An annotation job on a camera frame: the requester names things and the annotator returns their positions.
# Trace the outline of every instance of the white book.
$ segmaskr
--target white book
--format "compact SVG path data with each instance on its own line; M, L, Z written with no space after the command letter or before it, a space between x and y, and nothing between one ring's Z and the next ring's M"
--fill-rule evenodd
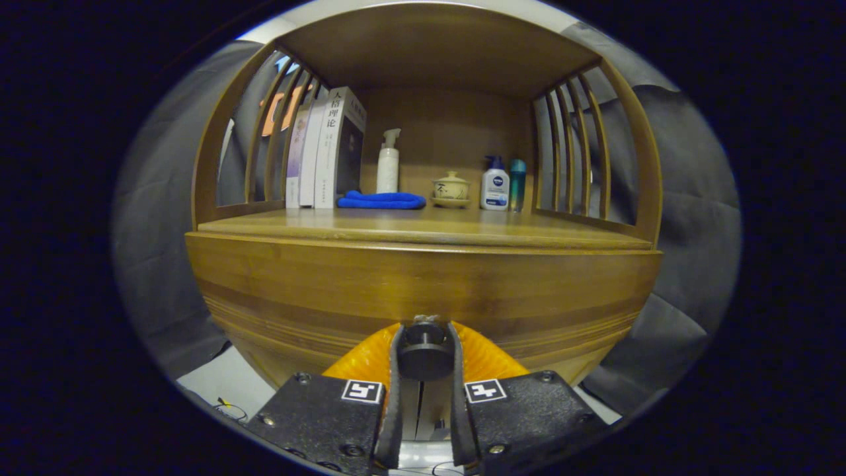
M305 132L309 124L311 107L302 106L294 119L291 148L288 150L288 170L285 173L285 207L299 208L299 171L302 165Z
M305 127L303 155L299 163L299 205L311 207L315 204L315 167L317 165L317 144L320 140L323 110L326 97L315 99L309 112L309 124Z
M349 87L329 91L321 123L315 171L315 208L335 208L336 199L359 188L367 112Z

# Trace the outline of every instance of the blue bottle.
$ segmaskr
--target blue bottle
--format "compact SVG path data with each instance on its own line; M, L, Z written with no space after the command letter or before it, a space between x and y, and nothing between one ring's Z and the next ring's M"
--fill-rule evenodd
M526 162L515 158L511 160L511 191L508 199L508 210L519 212L523 210L523 195L526 192Z

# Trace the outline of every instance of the blue towel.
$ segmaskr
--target blue towel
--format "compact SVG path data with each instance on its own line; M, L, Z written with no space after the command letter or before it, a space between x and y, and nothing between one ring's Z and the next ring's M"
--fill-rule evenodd
M363 195L358 191L349 191L347 196L338 200L340 208L398 208L413 210L426 206L426 198L411 193L375 193Z

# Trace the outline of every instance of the wooden shelf surface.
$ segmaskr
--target wooden shelf surface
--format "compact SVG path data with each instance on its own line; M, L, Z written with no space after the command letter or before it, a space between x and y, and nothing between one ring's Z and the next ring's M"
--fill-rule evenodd
M531 100L601 59L522 19L443 3L356 9L280 40L328 84L356 91L436 87Z
M296 208L199 225L200 232L282 238L427 245L649 250L651 244L588 224L532 213L435 208L378 210Z

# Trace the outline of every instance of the wire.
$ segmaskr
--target wire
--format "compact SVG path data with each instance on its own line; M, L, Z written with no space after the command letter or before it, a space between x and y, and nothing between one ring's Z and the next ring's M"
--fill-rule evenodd
M217 398L217 401L220 401L220 405L215 405L214 407L212 407L212 409L214 409L214 410L218 410L220 413L223 413L224 415L226 415L227 417L230 417L231 419L235 420L235 421L236 421L236 422L238 422L238 423L241 423L241 420L243 420L243 419L247 418L247 412L245 412L243 408L238 407L238 406L236 406L236 405L233 405L233 404L229 403L228 401L223 400L223 399L222 399L222 398L220 398L220 397L218 397L218 398ZM231 407L231 408L238 408L238 409L239 409L239 410L243 413L243 415L241 415L240 417L236 418L236 417L234 417L234 416L232 416L232 415L230 415L230 414L228 414L228 413L224 412L223 410L221 410L221 409L220 409L221 407L226 407L226 408L230 408L230 407Z
M432 467L432 469L431 469L431 473L432 473L432 475L433 475L433 476L437 476L437 474L435 474L435 470L437 469L437 467L438 467L438 466L441 466L442 464L447 464L448 462L450 462L450 463L451 463L451 461L445 461L445 462L439 462L438 464L436 464L435 466L433 466L433 467ZM464 474L464 472L462 472L462 471L458 471L458 470L455 470L455 469L450 469L450 468L444 468L444 469L442 469L441 471L452 471L453 473L456 473L456 474Z
M408 471L409 473L426 474L427 476L428 476L428 475L430 475L430 474L434 474L435 476L438 476L438 475L435 473L435 471L436 471L436 470L437 470L437 471L451 471L451 472L453 472L453 473L456 473L456 474L462 474L462 475L464 474L464 473L462 473L461 471L458 471L458 470L456 470L456 469L451 469L451 468L441 468L441 469L438 469L438 468L437 468L438 466L441 466L442 464L447 464L447 463L452 463L452 462L451 462L451 461L439 462L438 464L436 464L435 466L432 466L432 467L429 467L429 466L420 466L420 467L411 467L411 468L397 468L397 469L396 469L396 471ZM431 468L431 473L428 473L428 472L424 473L424 472L422 472L422 471L412 471L412 470L414 470L414 469L429 469L429 468Z

